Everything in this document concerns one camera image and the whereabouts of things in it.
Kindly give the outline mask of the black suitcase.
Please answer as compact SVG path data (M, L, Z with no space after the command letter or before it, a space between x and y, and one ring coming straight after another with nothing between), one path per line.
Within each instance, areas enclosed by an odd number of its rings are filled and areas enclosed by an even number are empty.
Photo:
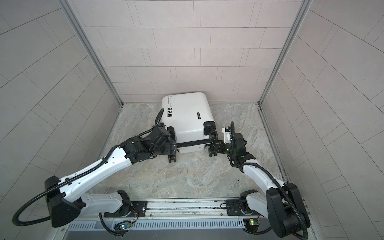
M218 140L216 122L204 93L165 96L162 108L165 113L161 122L174 130L179 153L202 151Z

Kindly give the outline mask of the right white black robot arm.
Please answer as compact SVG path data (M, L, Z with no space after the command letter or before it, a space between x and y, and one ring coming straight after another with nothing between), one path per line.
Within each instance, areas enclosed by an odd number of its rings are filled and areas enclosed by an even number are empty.
M255 156L247 151L247 141L235 131L235 124L222 129L224 139L214 144L217 154L226 154L230 165L251 178L263 190L249 190L241 193L238 201L245 215L257 213L269 221L269 227L260 230L260 220L248 219L244 232L251 235L263 235L270 231L280 237L293 235L300 240L309 237L311 222L299 188L293 183L285 183L275 178L261 166Z

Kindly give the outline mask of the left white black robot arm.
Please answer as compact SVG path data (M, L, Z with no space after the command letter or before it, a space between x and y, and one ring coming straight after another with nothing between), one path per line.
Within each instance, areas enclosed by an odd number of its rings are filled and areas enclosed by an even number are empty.
M105 157L93 164L61 179L56 176L48 178L45 191L21 206L15 212L12 223L24 227L50 221L54 228L62 227L75 220L86 209L87 204L82 200L82 195L102 180L138 162L154 159L158 155L174 154L176 141L161 122L163 114L171 115L172 110L162 108L151 129L113 146ZM21 221L21 213L41 198L46 198L49 216Z

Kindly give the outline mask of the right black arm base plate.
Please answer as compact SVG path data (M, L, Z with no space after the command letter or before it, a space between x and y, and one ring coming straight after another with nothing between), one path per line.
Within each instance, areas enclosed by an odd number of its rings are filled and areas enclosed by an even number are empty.
M251 210L245 203L240 199L226 200L224 207L220 206L221 209L226 210L228 216L261 216L262 214L257 211Z

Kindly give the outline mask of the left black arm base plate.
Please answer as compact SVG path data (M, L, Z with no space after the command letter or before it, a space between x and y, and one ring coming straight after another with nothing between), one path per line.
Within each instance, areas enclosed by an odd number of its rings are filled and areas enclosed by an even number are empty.
M144 217L146 214L147 201L132 201L131 205L123 204L123 206L115 213L104 213L105 218L135 218Z

